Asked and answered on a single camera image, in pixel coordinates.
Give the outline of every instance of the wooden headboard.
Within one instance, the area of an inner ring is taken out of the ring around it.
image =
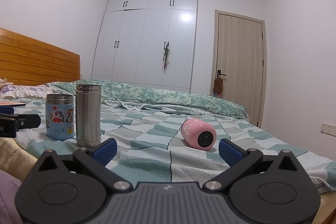
[[[0,28],[0,78],[14,85],[75,81],[80,78],[80,56]]]

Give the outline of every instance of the black handle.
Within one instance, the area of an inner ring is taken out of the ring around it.
[[[221,75],[224,75],[224,74],[222,74],[222,71],[220,69],[217,70],[217,77],[220,77]]]

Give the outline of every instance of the wall socket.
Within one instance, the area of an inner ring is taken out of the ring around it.
[[[336,136],[336,125],[323,122],[321,124],[321,133]]]

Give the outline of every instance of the brown plush toy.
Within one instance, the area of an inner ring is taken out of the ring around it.
[[[214,81],[214,86],[213,86],[213,93],[217,93],[220,95],[223,92],[223,79],[220,77],[217,77]]]

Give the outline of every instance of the blue cup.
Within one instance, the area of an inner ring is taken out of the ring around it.
[[[74,97],[68,94],[48,94],[45,104],[47,136],[58,141],[74,135]]]

